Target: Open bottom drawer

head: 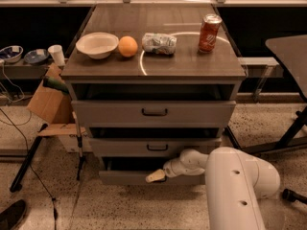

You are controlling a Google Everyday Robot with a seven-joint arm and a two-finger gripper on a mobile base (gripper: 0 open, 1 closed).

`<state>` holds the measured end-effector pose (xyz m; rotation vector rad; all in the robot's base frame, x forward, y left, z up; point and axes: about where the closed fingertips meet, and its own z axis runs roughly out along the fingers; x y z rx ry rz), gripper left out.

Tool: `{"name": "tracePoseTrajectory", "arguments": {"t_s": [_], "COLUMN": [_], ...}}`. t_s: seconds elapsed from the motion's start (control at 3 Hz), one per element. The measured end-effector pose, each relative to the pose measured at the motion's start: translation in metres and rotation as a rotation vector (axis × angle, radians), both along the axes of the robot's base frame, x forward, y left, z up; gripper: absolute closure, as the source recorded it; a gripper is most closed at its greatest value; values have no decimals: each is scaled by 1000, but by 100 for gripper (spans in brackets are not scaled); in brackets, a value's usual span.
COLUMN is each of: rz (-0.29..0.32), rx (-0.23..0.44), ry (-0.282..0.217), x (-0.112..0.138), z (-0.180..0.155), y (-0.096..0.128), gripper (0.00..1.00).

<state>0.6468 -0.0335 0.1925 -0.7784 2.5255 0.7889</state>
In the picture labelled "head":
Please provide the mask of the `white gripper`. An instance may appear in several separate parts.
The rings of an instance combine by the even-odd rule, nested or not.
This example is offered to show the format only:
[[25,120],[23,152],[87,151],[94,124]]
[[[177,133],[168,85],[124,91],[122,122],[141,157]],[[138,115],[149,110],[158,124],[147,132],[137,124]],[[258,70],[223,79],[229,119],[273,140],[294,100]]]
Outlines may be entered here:
[[165,175],[167,177],[176,177],[180,175],[201,175],[203,173],[204,169],[201,168],[199,165],[194,165],[188,163],[187,161],[181,161],[179,158],[174,158],[164,164],[163,170],[158,169],[155,172],[152,172],[147,175],[146,181],[148,183],[160,181],[165,178]]

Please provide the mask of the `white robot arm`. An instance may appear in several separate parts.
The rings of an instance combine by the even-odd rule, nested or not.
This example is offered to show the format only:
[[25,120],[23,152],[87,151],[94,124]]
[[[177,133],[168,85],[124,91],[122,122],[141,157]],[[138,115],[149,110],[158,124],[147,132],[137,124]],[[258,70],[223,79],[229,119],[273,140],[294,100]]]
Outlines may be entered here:
[[185,149],[146,181],[180,175],[205,177],[210,230],[266,230],[258,200],[280,187],[280,175],[271,163],[230,147],[208,154]]

